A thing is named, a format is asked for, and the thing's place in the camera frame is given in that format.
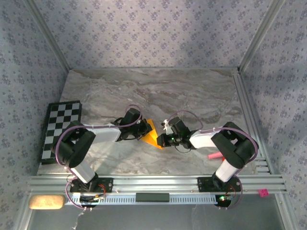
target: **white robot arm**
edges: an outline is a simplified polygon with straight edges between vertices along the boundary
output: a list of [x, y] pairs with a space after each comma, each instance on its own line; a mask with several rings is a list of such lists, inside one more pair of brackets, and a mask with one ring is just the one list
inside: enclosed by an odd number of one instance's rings
[[217, 147], [225, 157], [221, 166], [213, 174], [214, 186], [223, 187], [248, 162], [258, 150], [258, 145], [249, 135], [232, 122], [214, 131], [190, 131], [181, 119], [165, 120], [162, 125], [165, 134], [158, 136], [157, 143], [162, 148], [182, 145], [186, 149]]
[[71, 122], [52, 151], [55, 153], [58, 163], [67, 167], [82, 182], [85, 190], [92, 192], [97, 186], [98, 176], [84, 161], [90, 146], [106, 141], [130, 140], [129, 136], [133, 136], [132, 139], [140, 139], [151, 130], [152, 127], [146, 119], [142, 119], [141, 112], [130, 108], [124, 117], [118, 118], [111, 124], [101, 126], [101, 128], [84, 125], [79, 121]]

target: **marble surface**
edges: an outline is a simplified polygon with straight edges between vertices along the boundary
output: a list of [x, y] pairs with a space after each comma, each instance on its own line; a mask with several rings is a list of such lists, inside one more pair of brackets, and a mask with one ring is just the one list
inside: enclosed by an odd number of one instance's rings
[[[107, 124], [124, 116], [125, 107], [137, 104], [143, 118], [153, 119], [158, 135], [160, 123], [177, 110], [193, 111], [204, 129], [235, 122], [243, 130], [242, 115], [233, 79], [224, 72], [205, 69], [105, 69], [71, 70], [61, 101], [80, 100], [81, 122]], [[200, 124], [189, 114], [179, 114], [190, 130]], [[160, 150], [143, 141], [105, 142], [92, 145], [85, 160], [98, 174], [212, 174], [221, 159], [208, 160], [217, 148], [181, 153], [173, 147]], [[62, 166], [43, 165], [38, 173], [62, 173]], [[249, 164], [241, 174], [253, 174]]]

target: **patterned wallpaper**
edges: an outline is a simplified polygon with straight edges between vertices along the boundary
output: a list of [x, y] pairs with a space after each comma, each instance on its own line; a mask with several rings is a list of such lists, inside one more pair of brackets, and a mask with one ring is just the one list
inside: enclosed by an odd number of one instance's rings
[[22, 1], [0, 7], [0, 229], [8, 230], [27, 176], [37, 172], [42, 122], [66, 73]]
[[271, 0], [35, 0], [71, 68], [238, 66]]
[[276, 170], [307, 229], [307, 3], [286, 1], [246, 71]]

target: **black and white checkered board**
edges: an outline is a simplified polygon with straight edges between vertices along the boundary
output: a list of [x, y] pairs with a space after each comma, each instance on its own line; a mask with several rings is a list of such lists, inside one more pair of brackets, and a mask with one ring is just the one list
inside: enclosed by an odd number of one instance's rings
[[56, 163], [55, 154], [51, 152], [52, 146], [56, 144], [56, 137], [63, 132], [71, 121], [80, 121], [81, 110], [82, 104], [80, 101], [49, 104], [41, 149], [42, 164]]

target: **orange triangular object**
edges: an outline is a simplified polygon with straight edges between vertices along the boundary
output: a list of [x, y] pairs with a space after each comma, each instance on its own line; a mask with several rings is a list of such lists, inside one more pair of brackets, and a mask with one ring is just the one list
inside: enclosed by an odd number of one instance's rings
[[157, 131], [155, 130], [152, 119], [148, 119], [147, 123], [150, 124], [150, 126], [152, 127], [152, 131], [150, 131], [146, 136], [142, 137], [141, 140], [145, 141], [146, 143], [152, 146], [162, 149], [162, 147], [157, 144], [158, 134], [157, 134]]

